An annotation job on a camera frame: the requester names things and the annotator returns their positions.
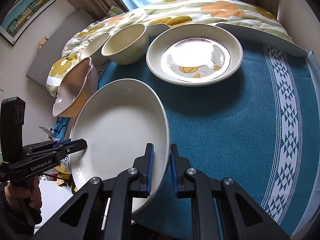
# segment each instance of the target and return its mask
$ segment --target screw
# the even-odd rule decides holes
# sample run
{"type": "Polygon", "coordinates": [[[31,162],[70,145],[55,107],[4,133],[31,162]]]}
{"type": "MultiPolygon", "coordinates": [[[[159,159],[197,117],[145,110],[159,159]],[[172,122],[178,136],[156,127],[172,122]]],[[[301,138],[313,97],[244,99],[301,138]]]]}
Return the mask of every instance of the screw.
{"type": "Polygon", "coordinates": [[[93,177],[90,179],[90,183],[91,184],[98,184],[100,182],[100,178],[99,177],[93,177]]]}
{"type": "Polygon", "coordinates": [[[136,168],[130,168],[128,169],[128,173],[133,175],[133,174],[136,174],[138,172],[138,170],[136,168]]]}
{"type": "Polygon", "coordinates": [[[197,172],[197,170],[194,169],[194,168],[187,169],[187,173],[190,174],[190,175],[196,174],[196,172],[197,172]]]}
{"type": "Polygon", "coordinates": [[[233,184],[233,179],[231,179],[231,178],[225,178],[225,179],[223,180],[223,182],[224,182],[225,184],[227,184],[227,185],[231,185],[231,184],[233,184]]]}

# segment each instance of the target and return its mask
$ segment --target human hand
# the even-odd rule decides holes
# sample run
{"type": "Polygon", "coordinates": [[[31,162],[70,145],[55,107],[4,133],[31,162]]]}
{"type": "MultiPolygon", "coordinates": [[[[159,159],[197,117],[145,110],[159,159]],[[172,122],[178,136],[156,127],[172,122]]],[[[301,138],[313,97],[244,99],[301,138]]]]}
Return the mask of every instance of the human hand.
{"type": "Polygon", "coordinates": [[[39,188],[38,177],[33,177],[33,190],[24,187],[15,186],[12,182],[4,187],[4,194],[10,207],[15,211],[20,211],[18,199],[30,198],[29,206],[34,209],[40,209],[42,207],[41,192],[39,188]]]}

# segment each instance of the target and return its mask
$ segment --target blue patterned cloth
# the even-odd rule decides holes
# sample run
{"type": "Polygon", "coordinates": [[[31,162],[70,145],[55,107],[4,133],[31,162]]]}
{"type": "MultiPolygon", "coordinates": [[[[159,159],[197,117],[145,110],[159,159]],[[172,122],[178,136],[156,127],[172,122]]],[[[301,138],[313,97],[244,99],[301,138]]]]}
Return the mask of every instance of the blue patterned cloth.
{"type": "MultiPolygon", "coordinates": [[[[234,178],[291,235],[314,185],[320,128],[315,89],[304,58],[240,40],[244,59],[230,78],[181,87],[154,76],[145,58],[110,62],[98,88],[135,78],[157,93],[180,155],[209,177],[234,178]]],[[[191,204],[176,199],[170,169],[156,197],[133,216],[178,239],[191,239],[191,204]]]]}
{"type": "Polygon", "coordinates": [[[68,129],[70,117],[58,117],[54,125],[52,137],[60,141],[64,140],[64,136],[68,129]]]}

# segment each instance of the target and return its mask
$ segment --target white oval dish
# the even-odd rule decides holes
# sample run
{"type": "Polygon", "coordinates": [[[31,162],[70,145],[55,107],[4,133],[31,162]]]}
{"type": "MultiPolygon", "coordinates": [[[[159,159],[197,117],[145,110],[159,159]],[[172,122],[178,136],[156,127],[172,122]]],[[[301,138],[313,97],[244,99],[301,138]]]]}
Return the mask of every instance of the white oval dish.
{"type": "Polygon", "coordinates": [[[186,24],[165,31],[149,46],[146,60],[158,78],[181,86],[207,86],[233,75],[243,50],[228,31],[186,24]]]}
{"type": "Polygon", "coordinates": [[[147,143],[153,143],[150,197],[134,199],[132,212],[147,205],[160,188],[170,156],[168,120],[156,93],[135,79],[105,85],[78,116],[71,139],[80,138],[87,141],[87,149],[70,155],[78,189],[95,176],[103,180],[116,177],[144,155],[147,143]]]}

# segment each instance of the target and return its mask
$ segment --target plate rim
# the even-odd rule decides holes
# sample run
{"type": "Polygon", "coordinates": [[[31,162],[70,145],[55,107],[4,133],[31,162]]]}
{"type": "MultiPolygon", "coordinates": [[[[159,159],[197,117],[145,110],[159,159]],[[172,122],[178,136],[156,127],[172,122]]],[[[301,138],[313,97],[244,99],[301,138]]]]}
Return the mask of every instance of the plate rim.
{"type": "MultiPolygon", "coordinates": [[[[79,119],[79,116],[81,115],[83,109],[85,108],[85,106],[88,104],[88,102],[91,100],[91,98],[96,94],[98,93],[100,90],[102,90],[103,88],[105,88],[106,86],[112,84],[112,83],[115,83],[115,82],[119,82],[119,81],[135,81],[135,82],[139,82],[143,85],[145,85],[149,90],[151,90],[151,92],[153,93],[153,95],[156,97],[160,107],[161,107],[161,110],[162,110],[162,114],[164,116],[164,123],[165,123],[165,130],[166,130],[166,155],[165,155],[165,163],[164,163],[164,166],[162,167],[162,171],[161,171],[161,174],[160,174],[160,177],[161,180],[158,182],[158,184],[156,185],[157,186],[157,189],[153,192],[153,194],[151,196],[149,196],[148,198],[141,198],[141,200],[144,201],[144,203],[139,207],[137,208],[136,210],[132,210],[132,214],[135,214],[137,212],[139,212],[141,209],[143,209],[146,205],[148,205],[148,203],[150,203],[150,201],[155,197],[155,195],[158,193],[158,191],[160,190],[161,188],[161,185],[162,185],[162,182],[164,180],[164,175],[166,173],[166,170],[167,170],[167,167],[168,167],[168,164],[169,164],[169,159],[170,159],[170,154],[171,154],[171,151],[170,151],[170,147],[171,147],[171,133],[170,133],[170,129],[169,129],[169,122],[168,122],[168,117],[167,117],[167,114],[165,112],[165,109],[164,109],[164,106],[160,100],[160,98],[158,97],[158,95],[156,94],[156,92],[148,85],[146,84],[145,82],[142,82],[140,80],[137,80],[137,79],[133,79],[133,78],[123,78],[123,79],[118,79],[118,80],[115,80],[115,81],[112,81],[106,85],[104,85],[102,88],[100,88],[99,90],[97,90],[90,98],[89,100],[85,103],[84,107],[81,109],[81,112],[80,114],[78,115],[77,119],[76,119],[76,122],[75,122],[75,125],[74,125],[74,129],[72,130],[72,134],[71,134],[71,141],[72,141],[72,137],[73,137],[73,133],[74,133],[74,130],[75,130],[75,127],[76,127],[76,124],[78,122],[78,119],[79,119]]],[[[72,176],[73,176],[73,168],[72,168],[72,164],[71,164],[71,158],[69,158],[70,160],[70,167],[71,167],[71,173],[72,173],[72,176]]]]}
{"type": "Polygon", "coordinates": [[[218,26],[214,26],[214,25],[210,25],[210,24],[205,24],[205,23],[189,23],[189,24],[184,24],[184,25],[180,25],[180,26],[177,26],[177,27],[174,27],[174,28],[171,28],[169,30],[166,30],[165,32],[161,33],[159,36],[157,36],[150,44],[148,50],[147,50],[147,54],[146,54],[146,62],[147,62],[147,65],[148,65],[148,68],[149,70],[158,78],[160,78],[161,80],[165,81],[165,82],[168,82],[168,83],[171,83],[171,84],[174,84],[174,85],[179,85],[179,86],[186,86],[186,87],[202,87],[202,86],[209,86],[211,84],[215,84],[215,83],[218,83],[220,81],[223,81],[225,79],[227,79],[228,77],[232,76],[241,66],[241,63],[242,63],[242,60],[243,60],[243,49],[242,49],[242,46],[239,42],[239,40],[230,32],[228,32],[227,30],[221,28],[221,27],[218,27],[218,26]],[[191,83],[191,82],[185,82],[185,81],[176,81],[176,80],[172,80],[172,79],[169,79],[169,78],[166,78],[162,75],[160,75],[159,73],[157,73],[153,67],[150,65],[149,63],[149,51],[150,51],[150,48],[152,46],[154,46],[154,42],[161,36],[163,35],[164,33],[168,32],[168,31],[171,31],[175,28],[180,28],[180,27],[183,27],[183,26],[186,26],[186,25],[207,25],[207,26],[210,26],[210,27],[213,27],[213,28],[219,28],[223,31],[225,31],[226,33],[228,33],[229,35],[231,35],[237,42],[239,48],[240,48],[240,61],[239,63],[237,64],[237,66],[235,68],[233,68],[233,70],[231,70],[229,73],[225,74],[223,73],[221,76],[218,76],[212,80],[209,80],[209,81],[204,81],[204,82],[197,82],[197,83],[191,83]]]}

